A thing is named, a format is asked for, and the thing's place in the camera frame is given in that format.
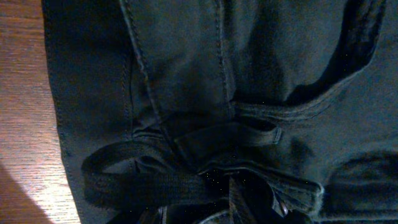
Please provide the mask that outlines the black trousers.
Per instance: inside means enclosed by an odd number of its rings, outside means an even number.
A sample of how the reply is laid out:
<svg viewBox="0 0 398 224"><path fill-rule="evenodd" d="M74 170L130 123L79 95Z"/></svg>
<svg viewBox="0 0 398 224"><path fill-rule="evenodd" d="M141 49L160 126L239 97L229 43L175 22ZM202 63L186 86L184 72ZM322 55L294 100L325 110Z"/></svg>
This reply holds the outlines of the black trousers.
<svg viewBox="0 0 398 224"><path fill-rule="evenodd" d="M43 1L82 223L396 223L396 1Z"/></svg>

